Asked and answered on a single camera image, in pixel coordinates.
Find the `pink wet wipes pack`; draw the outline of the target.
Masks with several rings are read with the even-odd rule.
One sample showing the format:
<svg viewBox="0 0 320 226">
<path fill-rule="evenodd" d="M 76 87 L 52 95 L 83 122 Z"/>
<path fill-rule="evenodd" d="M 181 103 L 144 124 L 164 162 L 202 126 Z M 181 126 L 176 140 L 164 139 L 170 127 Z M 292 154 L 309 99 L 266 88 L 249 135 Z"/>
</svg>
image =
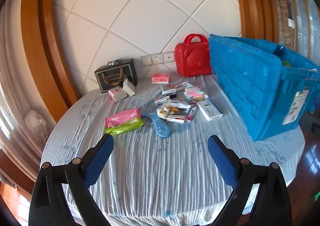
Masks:
<svg viewBox="0 0 320 226">
<path fill-rule="evenodd" d="M 128 109 L 123 112 L 119 112 L 115 115 L 107 117 L 105 119 L 105 127 L 117 127 L 136 118 L 141 118 L 140 108 Z"/>
</svg>

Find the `white blue medicine box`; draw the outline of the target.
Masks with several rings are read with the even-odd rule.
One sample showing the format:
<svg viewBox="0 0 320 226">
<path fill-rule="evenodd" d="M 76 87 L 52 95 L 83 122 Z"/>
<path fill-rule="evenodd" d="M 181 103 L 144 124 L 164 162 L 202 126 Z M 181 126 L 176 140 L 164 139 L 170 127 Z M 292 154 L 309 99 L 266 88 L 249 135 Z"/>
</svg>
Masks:
<svg viewBox="0 0 320 226">
<path fill-rule="evenodd" d="M 218 110 L 211 100 L 199 101 L 197 102 L 197 106 L 207 121 L 223 117 L 223 113 Z"/>
</svg>

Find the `green wet wipes pack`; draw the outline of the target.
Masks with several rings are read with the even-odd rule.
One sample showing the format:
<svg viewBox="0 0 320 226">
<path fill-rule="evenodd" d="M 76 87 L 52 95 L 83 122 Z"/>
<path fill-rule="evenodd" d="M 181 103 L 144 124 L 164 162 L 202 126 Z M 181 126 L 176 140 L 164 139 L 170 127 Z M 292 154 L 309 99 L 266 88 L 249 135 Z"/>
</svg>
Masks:
<svg viewBox="0 0 320 226">
<path fill-rule="evenodd" d="M 138 118 L 132 119 L 126 123 L 123 123 L 119 126 L 105 128 L 104 133 L 110 134 L 110 135 L 119 135 L 119 134 L 129 132 L 131 130 L 140 128 L 140 127 L 144 126 L 144 124 L 145 123 L 142 120 L 142 118 L 138 117 Z"/>
</svg>

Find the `red white ointment box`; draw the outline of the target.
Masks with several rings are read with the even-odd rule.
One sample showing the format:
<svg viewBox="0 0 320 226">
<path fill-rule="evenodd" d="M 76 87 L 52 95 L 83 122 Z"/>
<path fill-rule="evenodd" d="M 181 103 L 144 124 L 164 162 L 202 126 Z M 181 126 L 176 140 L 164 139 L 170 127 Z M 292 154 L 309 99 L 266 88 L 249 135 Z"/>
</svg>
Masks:
<svg viewBox="0 0 320 226">
<path fill-rule="evenodd" d="M 170 114 L 166 120 L 173 123 L 185 123 L 185 116 Z"/>
</svg>

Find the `pink white tissue pack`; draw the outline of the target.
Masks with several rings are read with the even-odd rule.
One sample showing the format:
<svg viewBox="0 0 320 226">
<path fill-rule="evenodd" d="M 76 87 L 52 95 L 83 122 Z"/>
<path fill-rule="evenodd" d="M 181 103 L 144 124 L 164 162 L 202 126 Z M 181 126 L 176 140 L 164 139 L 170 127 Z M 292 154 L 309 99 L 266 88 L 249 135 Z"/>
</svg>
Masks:
<svg viewBox="0 0 320 226">
<path fill-rule="evenodd" d="M 114 102 L 119 102 L 127 97 L 127 93 L 120 86 L 111 88 L 108 94 Z"/>
</svg>

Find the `blue plastic hanger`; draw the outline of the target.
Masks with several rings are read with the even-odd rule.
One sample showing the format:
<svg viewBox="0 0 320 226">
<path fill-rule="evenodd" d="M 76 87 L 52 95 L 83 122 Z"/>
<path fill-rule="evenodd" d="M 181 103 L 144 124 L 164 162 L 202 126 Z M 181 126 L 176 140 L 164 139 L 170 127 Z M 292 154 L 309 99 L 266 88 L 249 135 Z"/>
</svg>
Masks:
<svg viewBox="0 0 320 226">
<path fill-rule="evenodd" d="M 160 117 L 158 117 L 157 111 L 155 109 L 150 112 L 142 112 L 141 116 L 151 120 L 158 136 L 167 138 L 171 135 L 171 128 L 166 123 L 164 123 Z"/>
</svg>

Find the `colourful sanitary pad pack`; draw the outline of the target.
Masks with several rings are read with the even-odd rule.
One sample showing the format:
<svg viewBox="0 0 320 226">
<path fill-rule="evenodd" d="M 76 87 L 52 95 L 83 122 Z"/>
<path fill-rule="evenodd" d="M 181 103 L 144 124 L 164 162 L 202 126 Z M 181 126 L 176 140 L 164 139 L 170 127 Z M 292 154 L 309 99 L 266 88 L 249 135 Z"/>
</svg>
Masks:
<svg viewBox="0 0 320 226">
<path fill-rule="evenodd" d="M 184 95 L 188 101 L 201 101 L 208 99 L 208 95 L 200 87 L 185 88 Z"/>
</svg>

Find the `black tape roll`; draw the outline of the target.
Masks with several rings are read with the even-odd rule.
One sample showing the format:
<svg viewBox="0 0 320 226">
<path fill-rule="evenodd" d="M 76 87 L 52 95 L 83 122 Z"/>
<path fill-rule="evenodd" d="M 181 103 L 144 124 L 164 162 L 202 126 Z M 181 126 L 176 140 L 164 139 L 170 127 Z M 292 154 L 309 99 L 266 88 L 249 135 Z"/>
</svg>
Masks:
<svg viewBox="0 0 320 226">
<path fill-rule="evenodd" d="M 177 98 L 177 94 L 176 93 L 170 93 L 169 94 L 169 98 L 170 99 L 176 99 Z"/>
</svg>

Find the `striped white tablecloth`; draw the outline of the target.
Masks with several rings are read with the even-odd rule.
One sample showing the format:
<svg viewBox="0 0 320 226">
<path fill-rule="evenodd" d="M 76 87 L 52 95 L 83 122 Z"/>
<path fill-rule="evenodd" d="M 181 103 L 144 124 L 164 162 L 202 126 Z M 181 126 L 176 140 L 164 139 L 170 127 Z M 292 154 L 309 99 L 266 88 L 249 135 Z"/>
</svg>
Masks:
<svg viewBox="0 0 320 226">
<path fill-rule="evenodd" d="M 189 78 L 222 112 L 207 121 L 200 111 L 192 121 L 171 123 L 171 136 L 161 138 L 149 119 L 142 127 L 114 137 L 114 150 L 90 192 L 114 225 L 196 225 L 212 222 L 232 192 L 209 152 L 212 135 L 240 158 L 253 164 L 280 165 L 287 184 L 296 176 L 305 140 L 300 128 L 263 141 L 253 141 L 213 75 Z M 42 162 L 64 165 L 81 157 L 104 134 L 108 116 L 130 108 L 153 110 L 160 86 L 140 80 L 136 94 L 113 102 L 94 90 L 60 119 L 43 150 Z"/>
</svg>

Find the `white gauze packet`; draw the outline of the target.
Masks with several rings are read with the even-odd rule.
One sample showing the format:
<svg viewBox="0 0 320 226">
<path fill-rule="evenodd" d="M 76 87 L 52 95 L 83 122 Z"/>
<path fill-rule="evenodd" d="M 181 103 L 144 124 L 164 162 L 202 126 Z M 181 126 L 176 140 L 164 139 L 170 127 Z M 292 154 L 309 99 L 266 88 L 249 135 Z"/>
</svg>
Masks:
<svg viewBox="0 0 320 226">
<path fill-rule="evenodd" d="M 179 109 L 189 109 L 191 105 L 188 102 L 184 101 L 168 101 L 166 103 L 169 107 L 179 108 Z"/>
</svg>

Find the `black gift bag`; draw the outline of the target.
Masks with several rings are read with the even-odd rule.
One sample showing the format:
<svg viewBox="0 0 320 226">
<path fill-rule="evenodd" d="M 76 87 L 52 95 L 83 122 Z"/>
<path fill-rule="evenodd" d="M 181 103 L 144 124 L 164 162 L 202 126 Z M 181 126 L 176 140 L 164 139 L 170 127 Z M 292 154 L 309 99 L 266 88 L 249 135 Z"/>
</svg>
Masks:
<svg viewBox="0 0 320 226">
<path fill-rule="evenodd" d="M 126 78 L 135 86 L 138 83 L 133 59 L 110 61 L 97 68 L 94 74 L 102 93 L 106 93 L 116 86 L 122 87 Z"/>
</svg>

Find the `small plush toy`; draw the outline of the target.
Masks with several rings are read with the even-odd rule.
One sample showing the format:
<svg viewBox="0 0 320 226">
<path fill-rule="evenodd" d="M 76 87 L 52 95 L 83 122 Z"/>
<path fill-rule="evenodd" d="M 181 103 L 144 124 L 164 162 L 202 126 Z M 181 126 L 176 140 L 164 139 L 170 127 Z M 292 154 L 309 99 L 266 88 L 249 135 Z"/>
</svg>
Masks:
<svg viewBox="0 0 320 226">
<path fill-rule="evenodd" d="M 169 115 L 175 115 L 178 112 L 178 104 L 176 103 L 164 103 L 156 110 L 157 116 L 161 119 L 166 119 Z"/>
</svg>

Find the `red plastic bear case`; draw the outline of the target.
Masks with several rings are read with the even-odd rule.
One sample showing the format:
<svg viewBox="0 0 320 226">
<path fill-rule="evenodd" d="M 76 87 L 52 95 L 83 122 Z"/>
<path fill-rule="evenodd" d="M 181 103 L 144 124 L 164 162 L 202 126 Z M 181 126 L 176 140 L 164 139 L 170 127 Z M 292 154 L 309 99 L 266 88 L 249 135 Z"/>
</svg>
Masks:
<svg viewBox="0 0 320 226">
<path fill-rule="evenodd" d="M 209 44 L 201 34 L 189 34 L 182 43 L 175 46 L 177 72 L 184 77 L 210 75 Z"/>
</svg>

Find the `rolled carpet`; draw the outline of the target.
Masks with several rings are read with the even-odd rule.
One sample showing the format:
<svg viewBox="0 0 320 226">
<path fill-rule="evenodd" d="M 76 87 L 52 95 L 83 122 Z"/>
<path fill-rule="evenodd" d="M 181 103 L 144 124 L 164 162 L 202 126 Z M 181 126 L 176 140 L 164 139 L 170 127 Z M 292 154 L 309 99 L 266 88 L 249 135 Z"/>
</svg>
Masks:
<svg viewBox="0 0 320 226">
<path fill-rule="evenodd" d="M 279 44 L 290 50 L 295 49 L 295 21 L 293 19 L 292 6 L 289 0 L 276 0 Z"/>
</svg>

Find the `white wall socket panel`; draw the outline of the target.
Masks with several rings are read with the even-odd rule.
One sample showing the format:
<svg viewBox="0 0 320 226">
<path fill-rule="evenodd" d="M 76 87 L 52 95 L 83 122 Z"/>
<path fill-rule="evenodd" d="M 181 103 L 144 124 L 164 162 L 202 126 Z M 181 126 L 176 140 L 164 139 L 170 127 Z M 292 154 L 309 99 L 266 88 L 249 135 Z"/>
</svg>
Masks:
<svg viewBox="0 0 320 226">
<path fill-rule="evenodd" d="M 155 53 L 147 56 L 141 56 L 140 61 L 143 66 L 171 63 L 175 61 L 175 54 L 173 51 Z"/>
</svg>

